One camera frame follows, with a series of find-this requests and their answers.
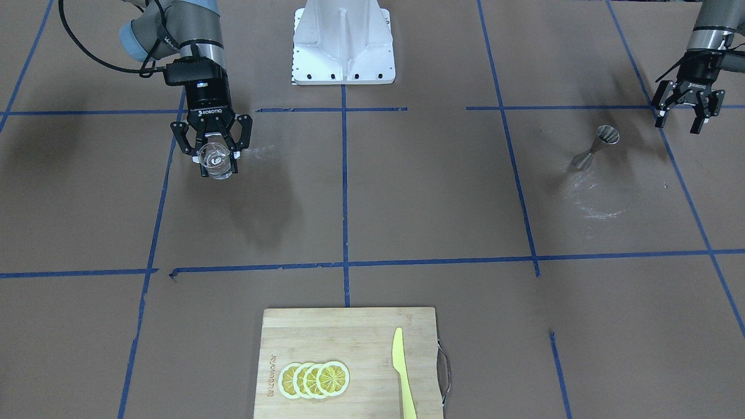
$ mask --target lemon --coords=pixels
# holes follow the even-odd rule
[[[300,395],[295,391],[295,387],[292,385],[293,376],[295,374],[295,370],[300,366],[299,362],[293,362],[291,364],[287,364],[283,369],[282,372],[279,373],[279,379],[281,382],[279,383],[279,392],[282,393],[282,396],[287,397],[288,399],[299,399]]]
[[[303,399],[313,398],[313,397],[308,396],[303,391],[305,389],[305,373],[313,365],[315,365],[315,362],[306,362],[305,364],[300,364],[300,366],[297,367],[297,369],[295,370],[292,376],[292,386],[293,386],[293,389],[295,390],[295,394],[298,394]]]
[[[349,369],[339,361],[327,362],[318,369],[316,383],[324,396],[338,396],[349,385]]]
[[[328,397],[321,393],[321,390],[318,388],[318,381],[316,380],[317,372],[321,366],[323,366],[323,364],[313,364],[313,366],[308,368],[305,372],[305,376],[302,378],[303,386],[300,389],[314,399],[325,399]]]

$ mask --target knife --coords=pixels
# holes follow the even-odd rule
[[[393,367],[401,377],[401,399],[404,405],[404,419],[416,419],[414,400],[409,388],[409,377],[406,374],[406,358],[404,357],[404,330],[399,327],[393,334]]]

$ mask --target knife handle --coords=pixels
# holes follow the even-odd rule
[[[405,372],[401,374],[401,397],[404,406],[404,419],[416,419],[414,399],[411,396],[411,388],[409,387],[409,377]]]

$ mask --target blue joint cap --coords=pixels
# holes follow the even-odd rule
[[[212,10],[218,16],[220,15],[220,11],[218,10],[218,0],[181,0],[181,1],[185,3],[196,4],[197,6],[202,6],[206,9]]]
[[[148,52],[142,48],[142,45],[140,45],[135,37],[134,31],[132,31],[132,22],[127,22],[121,27],[119,30],[119,40],[127,54],[140,63],[145,61],[145,58],[148,57]]]

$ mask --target transparent cup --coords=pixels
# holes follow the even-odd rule
[[[232,174],[230,150],[218,142],[208,142],[203,145],[197,157],[199,164],[204,166],[209,175],[215,179],[227,179]]]

